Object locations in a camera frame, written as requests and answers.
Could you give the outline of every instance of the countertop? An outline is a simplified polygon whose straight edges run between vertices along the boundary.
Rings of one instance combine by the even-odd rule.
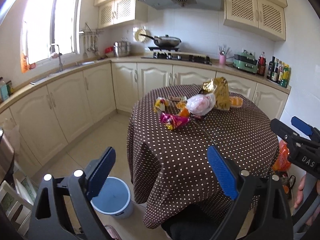
[[[214,70],[217,72],[222,72],[230,75],[235,75],[238,77],[246,78],[255,82],[259,82],[261,84],[267,85],[269,87],[273,87],[275,89],[278,89],[286,94],[290,93],[290,86],[288,88],[283,88],[279,86],[278,84],[267,80],[264,77],[258,76],[258,75],[253,75],[250,73],[243,72],[241,70],[238,70],[233,67],[225,66],[225,65],[219,65],[218,60],[213,60],[212,65],[204,65],[200,63],[193,63],[193,62],[185,62],[185,61],[178,61],[178,60],[166,60],[166,59],[154,59],[154,58],[141,58],[141,56],[129,56],[129,57],[121,57],[121,58],[106,58],[104,60],[99,60],[96,61],[95,63],[89,64],[89,65],[83,65],[79,67],[72,67],[72,64],[69,64],[65,70],[61,73],[58,73],[52,77],[44,79],[42,82],[37,83],[36,85],[31,85],[28,84],[17,91],[15,91],[6,101],[2,102],[0,104],[0,113],[2,113],[5,109],[7,109],[9,106],[13,105],[15,102],[17,102],[19,99],[23,98],[27,94],[30,94],[31,92],[39,89],[40,87],[43,87],[51,82],[54,82],[57,79],[63,78],[65,76],[68,76],[70,74],[83,71],[88,68],[92,68],[95,66],[103,65],[106,63],[123,63],[123,62],[137,62],[137,63],[155,63],[155,64],[172,64],[172,65],[182,65],[182,66],[187,66],[187,67],[195,67],[195,68],[201,68],[201,69],[208,69],[208,70]]]

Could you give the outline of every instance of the white wall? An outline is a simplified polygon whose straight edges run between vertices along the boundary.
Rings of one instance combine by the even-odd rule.
[[[287,40],[276,42],[275,56],[291,66],[292,88],[280,120],[291,126],[291,118],[297,116],[320,128],[320,20],[308,0],[287,2]],[[297,176],[296,190],[305,172],[292,166],[290,173]]]
[[[47,64],[36,67],[26,73],[21,72],[20,34],[22,18],[28,0],[16,0],[0,25],[0,76],[5,80],[11,80],[13,87],[20,85],[35,76],[40,75],[52,68],[58,67],[58,60],[50,60]],[[80,29],[87,22],[90,28],[98,27],[98,8],[93,6],[94,0],[81,0],[80,7]],[[82,42],[80,41],[80,54],[62,56],[64,64],[82,59]]]
[[[223,25],[224,12],[200,9],[167,9],[155,10],[148,8],[148,22],[145,26],[152,35],[178,37],[182,40],[181,51],[190,51],[208,54],[217,58],[218,45],[226,44],[231,47],[232,53],[242,51],[242,48],[256,52],[258,58],[262,51],[270,61],[274,52],[275,42],[261,36]],[[127,25],[124,27],[106,28],[109,33],[110,45],[113,42],[127,37],[132,44],[133,52],[143,52],[148,46],[155,46],[148,39],[146,44],[135,42],[133,28],[140,25]]]

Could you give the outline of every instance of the lattice cabinet door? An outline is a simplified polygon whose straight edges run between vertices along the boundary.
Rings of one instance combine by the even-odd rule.
[[[284,9],[267,0],[258,0],[258,8],[259,28],[279,37],[279,40],[285,41]]]
[[[98,28],[104,28],[113,25],[114,22],[114,4],[112,1],[99,7]]]
[[[233,23],[242,23],[258,28],[257,0],[225,0],[225,19]]]
[[[115,0],[114,24],[134,20],[136,0]]]

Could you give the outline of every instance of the trash can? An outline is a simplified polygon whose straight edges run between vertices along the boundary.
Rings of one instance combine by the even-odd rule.
[[[108,177],[97,197],[92,198],[93,208],[116,219],[129,217],[133,212],[128,185],[116,177]]]

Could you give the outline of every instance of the pan handle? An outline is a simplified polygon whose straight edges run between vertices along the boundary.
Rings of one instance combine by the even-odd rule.
[[[146,34],[139,34],[139,35],[141,35],[141,36],[146,36],[146,37],[148,37],[148,38],[150,38],[150,39],[152,39],[152,40],[155,40],[155,38],[154,38],[154,37],[149,36],[149,35],[146,35]]]

